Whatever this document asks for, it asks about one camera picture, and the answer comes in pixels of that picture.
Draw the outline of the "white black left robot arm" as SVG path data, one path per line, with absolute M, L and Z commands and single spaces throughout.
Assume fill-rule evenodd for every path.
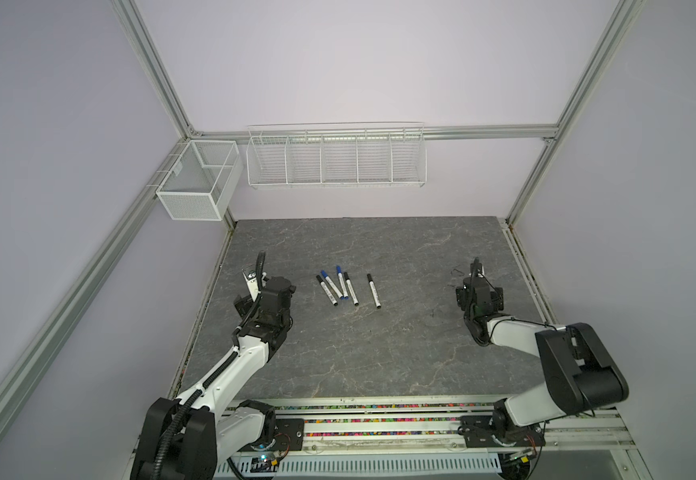
M 276 436 L 273 406 L 246 400 L 224 412 L 245 384 L 272 359 L 293 326 L 296 287 L 265 274 L 261 251 L 246 276 L 249 294 L 234 300 L 241 316 L 231 348 L 196 383 L 148 409 L 131 468 L 132 479 L 212 479 L 220 463 L 242 448 L 270 445 Z

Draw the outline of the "white marker pen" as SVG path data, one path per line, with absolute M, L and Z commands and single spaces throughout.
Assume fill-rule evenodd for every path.
M 344 272 L 343 275 L 344 275 L 344 279 L 345 279 L 345 283 L 346 283 L 346 287 L 347 287 L 349 296 L 350 296 L 353 304 L 355 306 L 360 305 L 360 301 L 359 301 L 359 298 L 357 296 L 356 290 L 353 286 L 353 282 L 350 278 L 350 275 L 348 274 L 348 272 Z
M 372 294 L 372 299 L 373 299 L 375 307 L 377 309 L 382 308 L 382 303 L 381 303 L 381 300 L 379 297 L 379 292 L 377 290 L 376 283 L 375 283 L 374 278 L 373 278 L 371 273 L 367 274 L 367 281 L 368 281 L 368 285 L 369 285 L 369 288 L 370 288 L 370 291 Z
M 338 306 L 338 300 L 336 299 L 330 288 L 327 286 L 325 279 L 321 275 L 316 275 L 316 279 L 319 282 L 319 285 L 321 286 L 322 290 L 329 298 L 331 304 L 333 306 Z

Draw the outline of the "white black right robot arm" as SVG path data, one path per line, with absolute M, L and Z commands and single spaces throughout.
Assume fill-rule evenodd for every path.
M 466 416 L 458 433 L 478 446 L 539 445 L 539 427 L 628 399 L 629 385 L 595 329 L 587 323 L 552 325 L 504 312 L 503 289 L 486 277 L 476 258 L 455 289 L 464 323 L 482 346 L 508 347 L 537 357 L 544 380 L 494 403 L 492 414 Z

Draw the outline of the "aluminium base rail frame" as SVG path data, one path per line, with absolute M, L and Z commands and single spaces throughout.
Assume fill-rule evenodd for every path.
M 563 412 L 546 392 L 231 401 L 160 399 L 134 454 L 135 479 L 287 479 L 496 473 L 537 479 L 541 460 L 602 452 L 617 479 L 651 473 L 621 414 Z

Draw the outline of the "white mesh square basket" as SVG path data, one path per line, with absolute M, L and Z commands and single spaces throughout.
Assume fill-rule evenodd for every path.
M 173 220 L 223 221 L 243 170 L 236 142 L 189 140 L 156 194 Z

